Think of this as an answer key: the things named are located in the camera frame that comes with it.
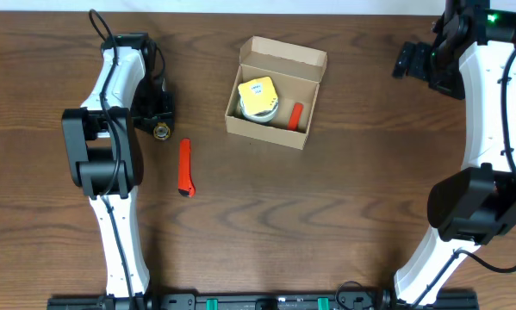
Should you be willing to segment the yellow sticky note pad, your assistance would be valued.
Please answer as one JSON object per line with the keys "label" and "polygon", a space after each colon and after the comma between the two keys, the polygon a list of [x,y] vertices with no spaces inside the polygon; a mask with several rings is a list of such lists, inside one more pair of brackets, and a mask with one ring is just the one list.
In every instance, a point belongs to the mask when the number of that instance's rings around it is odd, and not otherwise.
{"label": "yellow sticky note pad", "polygon": [[237,90],[246,115],[269,113],[277,106],[278,95],[271,77],[255,78],[240,84]]}

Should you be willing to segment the white masking tape roll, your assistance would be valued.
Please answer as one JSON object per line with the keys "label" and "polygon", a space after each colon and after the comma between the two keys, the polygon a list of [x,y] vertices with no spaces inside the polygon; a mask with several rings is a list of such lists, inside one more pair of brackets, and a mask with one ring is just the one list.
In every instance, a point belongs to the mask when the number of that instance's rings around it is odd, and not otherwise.
{"label": "white masking tape roll", "polygon": [[278,112],[279,103],[275,102],[274,107],[273,107],[272,110],[260,112],[260,113],[258,113],[256,115],[249,115],[249,114],[246,113],[246,108],[245,108],[245,105],[244,105],[244,101],[242,99],[239,99],[239,106],[240,106],[240,110],[241,110],[242,115],[248,121],[253,121],[253,122],[256,122],[256,123],[264,124],[264,123],[272,121],[276,117],[277,112]]}

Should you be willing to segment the small orange lighter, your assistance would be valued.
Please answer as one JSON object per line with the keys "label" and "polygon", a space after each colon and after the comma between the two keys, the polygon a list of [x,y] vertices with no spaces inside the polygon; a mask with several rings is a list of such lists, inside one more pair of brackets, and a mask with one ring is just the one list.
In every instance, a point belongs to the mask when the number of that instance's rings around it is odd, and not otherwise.
{"label": "small orange lighter", "polygon": [[302,116],[302,111],[303,111],[303,105],[299,102],[296,102],[293,106],[293,109],[292,109],[292,112],[291,112],[291,115],[290,115],[290,118],[289,118],[289,123],[288,123],[288,126],[287,126],[287,129],[290,130],[290,131],[296,131],[297,128],[298,128],[298,125],[299,125],[299,121],[301,119],[301,116]]}

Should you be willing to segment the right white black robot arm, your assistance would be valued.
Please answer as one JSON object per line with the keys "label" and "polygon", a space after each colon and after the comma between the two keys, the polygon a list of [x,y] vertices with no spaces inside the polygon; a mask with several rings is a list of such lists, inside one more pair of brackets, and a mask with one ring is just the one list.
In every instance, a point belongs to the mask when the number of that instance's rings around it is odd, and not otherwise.
{"label": "right white black robot arm", "polygon": [[475,308],[474,294],[443,286],[464,259],[516,225],[516,12],[449,1],[432,30],[433,43],[404,43],[393,75],[464,101],[465,152],[460,171],[432,187],[426,235],[378,295],[379,309]]}

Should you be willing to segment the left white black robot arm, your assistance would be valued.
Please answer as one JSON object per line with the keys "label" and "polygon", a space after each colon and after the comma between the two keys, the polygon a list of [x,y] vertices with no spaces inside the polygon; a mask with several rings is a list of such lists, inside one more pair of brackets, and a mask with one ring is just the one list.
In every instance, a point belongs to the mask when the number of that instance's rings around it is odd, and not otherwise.
{"label": "left white black robot arm", "polygon": [[101,233],[107,266],[104,297],[95,302],[51,301],[51,306],[89,309],[156,309],[143,256],[137,196],[144,163],[137,132],[158,141],[174,130],[175,105],[163,57],[146,33],[109,36],[101,45],[103,68],[89,97],[68,108],[61,124],[72,181],[87,196]]}

